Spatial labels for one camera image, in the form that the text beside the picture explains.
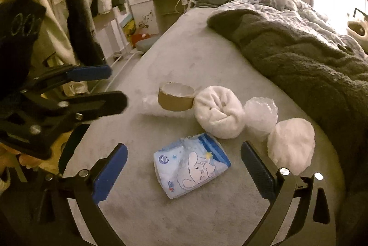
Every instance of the dark gray blanket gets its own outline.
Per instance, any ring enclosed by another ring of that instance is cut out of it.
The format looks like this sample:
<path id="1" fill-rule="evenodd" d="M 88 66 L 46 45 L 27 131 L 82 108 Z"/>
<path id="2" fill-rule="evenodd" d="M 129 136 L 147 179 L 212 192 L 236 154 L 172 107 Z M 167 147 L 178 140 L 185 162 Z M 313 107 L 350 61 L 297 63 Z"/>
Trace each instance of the dark gray blanket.
<path id="1" fill-rule="evenodd" d="M 219 11 L 207 23 L 236 43 L 244 57 L 313 118 L 334 145 L 349 191 L 339 221 L 340 237 L 350 239 L 347 235 L 368 202 L 366 56 L 339 43 L 332 48 L 316 35 L 250 9 Z"/>

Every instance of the yellow star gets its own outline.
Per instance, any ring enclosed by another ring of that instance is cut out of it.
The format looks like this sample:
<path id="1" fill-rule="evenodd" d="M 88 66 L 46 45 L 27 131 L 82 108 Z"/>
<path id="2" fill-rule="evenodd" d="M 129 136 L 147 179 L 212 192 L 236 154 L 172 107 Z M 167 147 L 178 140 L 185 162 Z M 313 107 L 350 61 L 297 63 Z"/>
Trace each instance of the yellow star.
<path id="1" fill-rule="evenodd" d="M 206 160 L 209 160 L 212 158 L 212 153 L 211 152 L 207 152 L 206 153 Z"/>

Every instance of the blue gripper pad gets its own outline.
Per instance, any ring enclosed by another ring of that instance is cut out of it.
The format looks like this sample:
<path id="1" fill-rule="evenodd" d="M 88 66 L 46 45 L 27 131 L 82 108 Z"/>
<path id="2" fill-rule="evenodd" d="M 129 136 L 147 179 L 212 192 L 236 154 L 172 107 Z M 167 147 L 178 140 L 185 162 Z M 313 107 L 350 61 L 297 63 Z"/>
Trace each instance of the blue gripper pad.
<path id="1" fill-rule="evenodd" d="M 241 146 L 241 159 L 248 169 L 262 198 L 270 202 L 276 199 L 276 179 L 272 176 L 265 163 L 259 157 L 254 148 L 246 141 Z"/>
<path id="2" fill-rule="evenodd" d="M 75 82 L 108 79 L 111 74 L 108 65 L 78 67 L 67 72 L 68 78 Z"/>
<path id="3" fill-rule="evenodd" d="M 109 155 L 108 159 L 108 163 L 106 163 L 93 182 L 92 198 L 95 204 L 106 200 L 116 179 L 128 160 L 128 148 L 124 144 L 119 143 Z"/>

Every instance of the white desk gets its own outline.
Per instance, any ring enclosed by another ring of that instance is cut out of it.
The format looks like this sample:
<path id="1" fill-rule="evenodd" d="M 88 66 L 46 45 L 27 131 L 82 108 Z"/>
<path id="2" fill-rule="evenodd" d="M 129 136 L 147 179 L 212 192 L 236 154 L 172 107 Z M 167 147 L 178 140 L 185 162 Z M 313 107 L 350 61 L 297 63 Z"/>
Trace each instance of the white desk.
<path id="1" fill-rule="evenodd" d="M 173 25 L 184 11 L 179 0 L 128 0 L 132 15 L 142 32 L 162 34 Z"/>

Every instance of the blue plastic package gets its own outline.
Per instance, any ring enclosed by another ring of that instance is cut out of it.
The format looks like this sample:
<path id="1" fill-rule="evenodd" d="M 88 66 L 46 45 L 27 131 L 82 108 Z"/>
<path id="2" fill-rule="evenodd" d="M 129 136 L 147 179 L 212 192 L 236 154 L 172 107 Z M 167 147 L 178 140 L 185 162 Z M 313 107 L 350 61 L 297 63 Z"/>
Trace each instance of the blue plastic package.
<path id="1" fill-rule="evenodd" d="M 222 174 L 230 160 L 220 143 L 203 133 L 181 138 L 153 154 L 156 176 L 169 198 L 176 198 Z"/>

